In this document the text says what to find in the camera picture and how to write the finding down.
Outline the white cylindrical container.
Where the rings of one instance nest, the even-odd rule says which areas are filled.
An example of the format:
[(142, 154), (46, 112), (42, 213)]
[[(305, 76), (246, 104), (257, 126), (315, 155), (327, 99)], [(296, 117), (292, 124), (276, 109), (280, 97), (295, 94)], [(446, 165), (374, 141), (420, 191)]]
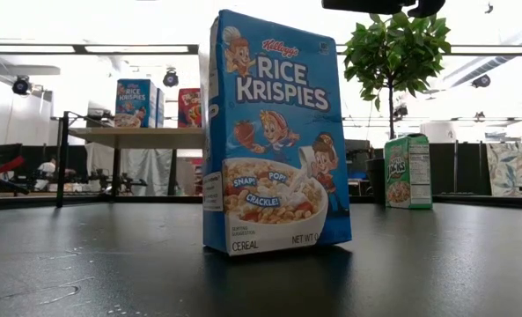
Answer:
[(420, 133), (428, 138), (430, 144), (454, 144), (457, 141), (453, 122), (424, 122), (420, 124)]

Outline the black background equipment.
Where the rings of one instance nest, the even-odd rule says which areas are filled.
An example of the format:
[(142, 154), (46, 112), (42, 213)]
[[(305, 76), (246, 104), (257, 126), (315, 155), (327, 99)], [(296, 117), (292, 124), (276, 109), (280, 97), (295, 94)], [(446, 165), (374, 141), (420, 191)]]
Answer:
[[(146, 187), (147, 182), (143, 179), (133, 179), (128, 177), (127, 173), (122, 173), (118, 178), (118, 188), (116, 193), (118, 195), (133, 195), (134, 187)], [(114, 177), (103, 169), (97, 169), (92, 171), (88, 176), (88, 185), (92, 192), (98, 192), (103, 195), (112, 194), (112, 186), (114, 183)]]

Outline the wooden shelf with black legs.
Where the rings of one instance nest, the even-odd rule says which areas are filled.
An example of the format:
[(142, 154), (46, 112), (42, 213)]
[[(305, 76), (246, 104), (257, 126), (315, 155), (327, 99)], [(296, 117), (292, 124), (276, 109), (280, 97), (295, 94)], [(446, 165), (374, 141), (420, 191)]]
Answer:
[[(98, 200), (104, 203), (199, 203), (198, 198), (176, 198), (174, 182), (176, 180), (176, 158), (178, 150), (198, 150), (204, 145), (204, 134), (200, 128), (159, 128), (135, 129), (114, 128), (99, 123), (96, 128), (73, 128), (71, 124), (78, 120), (88, 120), (85, 115), (66, 111), (58, 122), (58, 176), (55, 206), (65, 204), (64, 184), (65, 167), (68, 162), (69, 138), (71, 136), (96, 144), (105, 145), (114, 150), (111, 193), (102, 195)], [(121, 152), (125, 149), (167, 149), (172, 152), (171, 172), (166, 197), (131, 197), (120, 195)]]

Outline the white cloth cover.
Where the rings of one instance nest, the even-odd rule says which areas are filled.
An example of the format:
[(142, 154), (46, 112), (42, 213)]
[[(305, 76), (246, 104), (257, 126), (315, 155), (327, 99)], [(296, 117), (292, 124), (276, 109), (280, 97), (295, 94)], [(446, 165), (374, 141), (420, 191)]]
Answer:
[[(85, 145), (88, 172), (102, 170), (111, 176), (114, 165), (114, 149), (102, 144)], [(120, 150), (120, 175), (124, 173), (134, 181), (143, 180), (146, 186), (133, 186), (135, 196), (167, 196), (173, 161), (169, 149), (124, 149)]]

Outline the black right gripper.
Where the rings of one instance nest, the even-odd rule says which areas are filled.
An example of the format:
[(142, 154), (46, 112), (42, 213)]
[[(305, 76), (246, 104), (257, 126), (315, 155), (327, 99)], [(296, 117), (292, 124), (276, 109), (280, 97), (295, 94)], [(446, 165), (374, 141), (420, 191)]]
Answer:
[(407, 15), (413, 18), (427, 18), (437, 14), (445, 5), (446, 0), (322, 0), (323, 8), (332, 11), (369, 12), (375, 14), (396, 14), (404, 7), (412, 6)]

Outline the floral patterned screen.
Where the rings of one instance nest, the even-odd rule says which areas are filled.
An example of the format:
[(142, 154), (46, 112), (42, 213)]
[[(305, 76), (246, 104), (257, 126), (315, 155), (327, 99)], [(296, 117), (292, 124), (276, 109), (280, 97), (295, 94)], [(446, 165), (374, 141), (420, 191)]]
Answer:
[(486, 144), (491, 194), (522, 197), (522, 143)]

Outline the black table mat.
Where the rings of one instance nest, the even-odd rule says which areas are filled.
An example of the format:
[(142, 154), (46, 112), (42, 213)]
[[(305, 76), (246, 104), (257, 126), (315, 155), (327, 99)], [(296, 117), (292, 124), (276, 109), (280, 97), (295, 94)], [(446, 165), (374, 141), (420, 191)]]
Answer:
[(352, 231), (229, 257), (197, 205), (0, 210), (0, 316), (522, 316), (522, 210), (358, 204)]

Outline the person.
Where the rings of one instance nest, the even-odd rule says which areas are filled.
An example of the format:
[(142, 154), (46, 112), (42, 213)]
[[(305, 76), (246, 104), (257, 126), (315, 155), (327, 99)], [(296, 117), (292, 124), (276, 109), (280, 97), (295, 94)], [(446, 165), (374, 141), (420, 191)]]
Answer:
[(55, 171), (57, 169), (57, 160), (55, 156), (52, 156), (49, 161), (39, 165), (35, 172), (35, 185), (36, 191), (45, 191), (48, 187), (49, 182), (54, 178)]

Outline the green leafy plant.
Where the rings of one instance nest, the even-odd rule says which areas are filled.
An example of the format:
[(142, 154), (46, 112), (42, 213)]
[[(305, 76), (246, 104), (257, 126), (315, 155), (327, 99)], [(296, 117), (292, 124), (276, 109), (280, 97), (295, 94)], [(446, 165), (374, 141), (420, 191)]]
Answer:
[(415, 95), (430, 88), (428, 79), (444, 69), (444, 54), (452, 51), (447, 41), (451, 29), (435, 15), (411, 18), (403, 12), (382, 19), (370, 15), (372, 24), (356, 25), (343, 52), (346, 80), (357, 80), (363, 100), (380, 109), (380, 93), (388, 92), (389, 137), (394, 138), (393, 101), (396, 92)]

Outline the red bar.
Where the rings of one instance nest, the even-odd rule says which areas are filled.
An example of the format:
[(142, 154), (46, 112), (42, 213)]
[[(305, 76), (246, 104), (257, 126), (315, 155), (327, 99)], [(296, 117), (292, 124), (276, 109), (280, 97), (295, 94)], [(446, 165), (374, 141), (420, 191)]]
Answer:
[(7, 173), (9, 171), (13, 171), (14, 169), (22, 166), (25, 160), (22, 156), (17, 156), (15, 159), (10, 162), (4, 163), (0, 166), (0, 173)]

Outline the black partition panel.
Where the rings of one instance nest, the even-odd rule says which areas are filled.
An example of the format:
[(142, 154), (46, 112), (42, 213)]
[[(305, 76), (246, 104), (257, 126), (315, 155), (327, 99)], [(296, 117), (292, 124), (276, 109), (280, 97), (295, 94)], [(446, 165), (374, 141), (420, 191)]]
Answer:
[(433, 195), (491, 195), (485, 143), (430, 144)]

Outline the red Froot Loops cereal box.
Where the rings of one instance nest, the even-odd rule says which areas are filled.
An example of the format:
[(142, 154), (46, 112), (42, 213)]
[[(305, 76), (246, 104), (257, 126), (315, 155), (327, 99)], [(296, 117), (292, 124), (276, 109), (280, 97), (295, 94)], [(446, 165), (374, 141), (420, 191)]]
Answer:
[(201, 94), (199, 88), (183, 88), (178, 95), (178, 127), (202, 126)]

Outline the green Apple Jacks cereal box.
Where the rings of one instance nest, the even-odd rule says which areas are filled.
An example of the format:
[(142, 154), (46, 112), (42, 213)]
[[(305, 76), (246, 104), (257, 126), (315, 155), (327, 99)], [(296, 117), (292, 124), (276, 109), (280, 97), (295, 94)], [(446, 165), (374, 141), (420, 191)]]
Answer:
[(389, 208), (432, 208), (430, 143), (410, 134), (385, 144), (385, 205)]

